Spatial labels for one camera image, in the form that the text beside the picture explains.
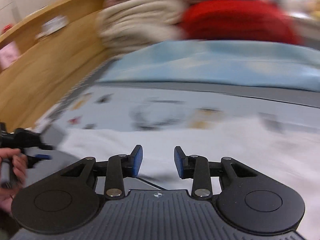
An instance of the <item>wooden bed frame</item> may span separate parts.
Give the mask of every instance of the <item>wooden bed frame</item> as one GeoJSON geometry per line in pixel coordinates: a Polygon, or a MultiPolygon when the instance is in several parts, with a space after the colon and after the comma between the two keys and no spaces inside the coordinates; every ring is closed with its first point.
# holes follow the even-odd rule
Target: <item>wooden bed frame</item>
{"type": "Polygon", "coordinates": [[[15,41],[22,56],[0,73],[0,120],[9,131],[28,128],[90,71],[108,59],[95,19],[104,0],[62,0],[29,15],[0,36],[15,41]],[[41,26],[67,16],[69,24],[36,40],[41,26]]]}

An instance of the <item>silver screw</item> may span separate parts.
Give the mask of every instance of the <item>silver screw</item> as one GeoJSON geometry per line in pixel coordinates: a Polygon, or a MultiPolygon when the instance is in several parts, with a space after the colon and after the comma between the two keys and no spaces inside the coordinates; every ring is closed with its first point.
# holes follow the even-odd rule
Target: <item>silver screw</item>
{"type": "Polygon", "coordinates": [[[205,189],[205,188],[199,188],[195,191],[195,194],[198,196],[198,197],[207,197],[210,195],[210,191],[205,189]]]}
{"type": "Polygon", "coordinates": [[[122,191],[118,188],[111,188],[106,191],[107,195],[110,197],[118,197],[122,194],[122,191]]]}

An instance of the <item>red cushion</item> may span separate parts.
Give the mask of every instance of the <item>red cushion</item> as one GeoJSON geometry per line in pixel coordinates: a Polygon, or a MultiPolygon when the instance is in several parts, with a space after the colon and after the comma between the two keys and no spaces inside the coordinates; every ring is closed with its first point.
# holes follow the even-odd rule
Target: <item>red cushion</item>
{"type": "Polygon", "coordinates": [[[209,0],[191,6],[181,27],[189,39],[300,44],[290,18],[261,0],[209,0]]]}

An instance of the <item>pink card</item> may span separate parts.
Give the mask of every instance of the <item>pink card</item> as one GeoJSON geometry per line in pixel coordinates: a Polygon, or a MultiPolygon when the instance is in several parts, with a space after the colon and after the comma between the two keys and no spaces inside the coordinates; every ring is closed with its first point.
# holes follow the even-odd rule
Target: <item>pink card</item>
{"type": "Polygon", "coordinates": [[[19,49],[16,43],[13,41],[7,46],[0,49],[0,67],[2,68],[2,70],[8,68],[19,57],[19,49]]]}

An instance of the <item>light blue pillow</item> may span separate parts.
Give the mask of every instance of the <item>light blue pillow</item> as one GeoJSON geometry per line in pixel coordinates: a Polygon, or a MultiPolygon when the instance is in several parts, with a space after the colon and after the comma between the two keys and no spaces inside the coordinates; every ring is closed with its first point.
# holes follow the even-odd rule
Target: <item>light blue pillow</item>
{"type": "Polygon", "coordinates": [[[98,80],[205,82],[320,91],[320,52],[263,41],[165,41],[132,52],[98,80]]]}

